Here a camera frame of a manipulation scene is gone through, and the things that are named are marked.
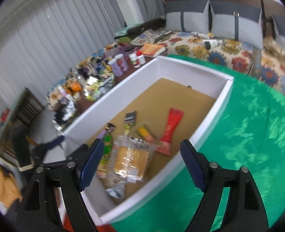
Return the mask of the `yellow cake snack pack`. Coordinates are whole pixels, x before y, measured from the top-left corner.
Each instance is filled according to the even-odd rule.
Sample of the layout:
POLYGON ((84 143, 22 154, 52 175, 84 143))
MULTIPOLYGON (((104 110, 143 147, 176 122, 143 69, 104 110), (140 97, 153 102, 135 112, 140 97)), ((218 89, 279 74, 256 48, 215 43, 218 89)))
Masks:
POLYGON ((108 166, 109 158, 111 156, 112 147, 113 147, 112 132, 114 131, 114 129, 115 129, 114 124, 107 123, 107 126, 105 127, 105 129, 101 131, 99 135, 97 136, 97 138, 103 141, 103 144, 104 144, 103 156, 96 170, 96 175, 100 179, 104 179, 106 177, 107 166, 108 166))

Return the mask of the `silver white snack packet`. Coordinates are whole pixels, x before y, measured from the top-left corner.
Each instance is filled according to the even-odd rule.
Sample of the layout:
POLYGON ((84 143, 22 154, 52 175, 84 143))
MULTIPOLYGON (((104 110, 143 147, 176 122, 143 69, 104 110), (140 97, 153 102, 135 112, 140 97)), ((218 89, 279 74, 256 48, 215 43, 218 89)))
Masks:
POLYGON ((123 200, 125 198, 125 186, 126 186, 126 183, 123 181, 120 181, 116 185, 113 185, 107 188, 106 192, 112 198, 123 200))

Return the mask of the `packaged bread loaf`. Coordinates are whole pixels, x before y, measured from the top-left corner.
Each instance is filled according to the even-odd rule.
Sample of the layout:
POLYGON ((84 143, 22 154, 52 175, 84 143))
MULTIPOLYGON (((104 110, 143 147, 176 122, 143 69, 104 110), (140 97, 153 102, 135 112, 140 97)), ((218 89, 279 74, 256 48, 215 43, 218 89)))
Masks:
POLYGON ((142 139, 117 136, 109 158, 104 185, 142 182, 157 145, 142 139))

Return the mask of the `black fish sausage pack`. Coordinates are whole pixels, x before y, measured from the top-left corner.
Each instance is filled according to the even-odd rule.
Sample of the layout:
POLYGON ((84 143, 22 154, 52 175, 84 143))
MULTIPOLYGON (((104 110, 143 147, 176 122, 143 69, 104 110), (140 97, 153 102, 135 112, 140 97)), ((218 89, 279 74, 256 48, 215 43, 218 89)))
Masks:
POLYGON ((131 132, 132 127, 135 125, 136 122, 136 115, 137 112, 130 112, 125 115, 124 119, 124 135, 128 136, 131 132))

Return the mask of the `red snack stick pack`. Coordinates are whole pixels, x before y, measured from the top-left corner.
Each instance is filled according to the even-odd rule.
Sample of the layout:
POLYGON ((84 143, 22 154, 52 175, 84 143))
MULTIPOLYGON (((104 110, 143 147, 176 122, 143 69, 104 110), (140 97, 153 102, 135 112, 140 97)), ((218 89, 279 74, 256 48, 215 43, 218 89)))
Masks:
POLYGON ((158 148, 156 149, 157 152, 167 155, 170 155, 170 146, 171 140, 173 137, 173 133, 177 128, 178 124, 182 120, 184 112, 175 108, 171 108, 169 110, 168 118, 164 133, 160 139, 158 148))

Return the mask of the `green floral tablecloth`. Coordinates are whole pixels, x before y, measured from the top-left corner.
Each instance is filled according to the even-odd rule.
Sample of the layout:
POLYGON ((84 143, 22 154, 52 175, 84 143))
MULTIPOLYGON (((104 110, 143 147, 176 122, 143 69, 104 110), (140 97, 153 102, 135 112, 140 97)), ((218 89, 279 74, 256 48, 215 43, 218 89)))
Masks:
MULTIPOLYGON (((249 168, 272 225, 285 211, 285 96, 248 75, 206 61, 203 65, 233 76, 234 83, 201 152, 226 169, 249 168)), ((183 169, 148 203, 112 226, 116 231, 184 231, 201 198, 183 169)))

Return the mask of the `grey curtain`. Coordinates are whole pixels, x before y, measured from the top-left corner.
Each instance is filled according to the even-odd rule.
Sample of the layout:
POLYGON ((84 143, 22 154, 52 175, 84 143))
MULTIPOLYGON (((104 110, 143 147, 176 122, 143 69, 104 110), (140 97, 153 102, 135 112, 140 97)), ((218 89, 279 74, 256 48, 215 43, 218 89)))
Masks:
POLYGON ((5 0, 0 6, 0 114, 28 88, 44 101, 69 68, 135 21, 163 15, 162 0, 5 0))

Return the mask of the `white cardboard box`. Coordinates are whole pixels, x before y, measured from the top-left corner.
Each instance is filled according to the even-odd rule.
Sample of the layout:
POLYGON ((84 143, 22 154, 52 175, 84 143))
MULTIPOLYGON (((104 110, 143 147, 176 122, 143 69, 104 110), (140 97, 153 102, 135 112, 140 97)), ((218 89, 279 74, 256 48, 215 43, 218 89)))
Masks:
POLYGON ((65 154, 92 141, 107 123, 114 134, 123 133, 126 113, 137 113, 137 125, 144 124, 160 138, 169 109, 184 112, 174 131, 171 155, 153 155, 146 179, 131 184, 125 200, 113 203, 103 183, 94 179, 82 196, 95 224, 112 224, 143 207, 184 168, 180 142, 188 139, 201 148, 215 127, 231 96, 232 76, 202 65, 169 57, 158 57, 131 74, 86 110, 65 131, 65 154))

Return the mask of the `white red-cap bottle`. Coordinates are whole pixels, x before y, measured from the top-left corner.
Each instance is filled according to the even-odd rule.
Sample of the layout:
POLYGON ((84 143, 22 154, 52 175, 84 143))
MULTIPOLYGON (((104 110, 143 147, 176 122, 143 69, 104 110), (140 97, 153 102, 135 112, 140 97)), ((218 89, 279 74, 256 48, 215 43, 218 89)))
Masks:
POLYGON ((136 52, 137 60, 140 65, 144 65, 146 63, 146 59, 141 51, 136 52))

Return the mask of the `orange book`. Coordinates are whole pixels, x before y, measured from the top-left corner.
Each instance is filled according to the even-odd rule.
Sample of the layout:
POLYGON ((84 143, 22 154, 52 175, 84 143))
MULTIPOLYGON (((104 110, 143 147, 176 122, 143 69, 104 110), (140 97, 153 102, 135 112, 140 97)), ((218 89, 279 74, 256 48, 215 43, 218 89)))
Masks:
POLYGON ((157 57, 161 53, 165 52, 165 50, 166 50, 165 46, 159 44, 151 44, 151 43, 144 44, 140 49, 140 51, 144 56, 151 58, 157 57))

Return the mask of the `beige folded cloth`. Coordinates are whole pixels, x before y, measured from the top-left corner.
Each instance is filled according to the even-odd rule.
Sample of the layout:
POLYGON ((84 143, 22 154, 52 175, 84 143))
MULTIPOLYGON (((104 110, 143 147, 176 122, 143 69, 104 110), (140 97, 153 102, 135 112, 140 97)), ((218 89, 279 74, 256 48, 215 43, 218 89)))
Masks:
POLYGON ((266 52, 277 58, 281 63, 285 65, 285 50, 278 45, 272 36, 265 37, 263 39, 263 45, 266 52))

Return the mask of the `white power adapter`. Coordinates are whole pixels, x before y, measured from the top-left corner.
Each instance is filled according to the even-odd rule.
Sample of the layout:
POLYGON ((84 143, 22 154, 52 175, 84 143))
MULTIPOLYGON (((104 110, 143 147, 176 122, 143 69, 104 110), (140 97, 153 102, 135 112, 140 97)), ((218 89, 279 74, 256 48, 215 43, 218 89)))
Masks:
POLYGON ((221 40, 221 39, 203 39, 202 43, 207 50, 210 50, 212 48, 216 48, 218 46, 221 46, 223 44, 223 40, 221 40))

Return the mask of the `grey cushion middle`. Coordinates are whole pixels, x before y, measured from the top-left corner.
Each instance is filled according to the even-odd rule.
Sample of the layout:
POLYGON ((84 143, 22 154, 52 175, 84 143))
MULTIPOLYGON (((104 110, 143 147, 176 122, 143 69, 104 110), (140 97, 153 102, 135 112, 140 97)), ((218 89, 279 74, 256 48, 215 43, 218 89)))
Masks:
POLYGON ((263 47, 262 9, 251 5, 226 1, 210 1, 211 33, 217 37, 233 39, 263 47))

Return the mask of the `grey cushion left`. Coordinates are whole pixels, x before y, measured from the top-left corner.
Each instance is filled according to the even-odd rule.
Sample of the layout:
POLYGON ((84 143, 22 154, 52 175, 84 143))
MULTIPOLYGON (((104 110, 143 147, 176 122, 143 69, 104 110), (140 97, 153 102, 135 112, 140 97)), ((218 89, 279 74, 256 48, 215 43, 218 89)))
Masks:
POLYGON ((166 2, 166 30, 209 32, 209 0, 166 2))

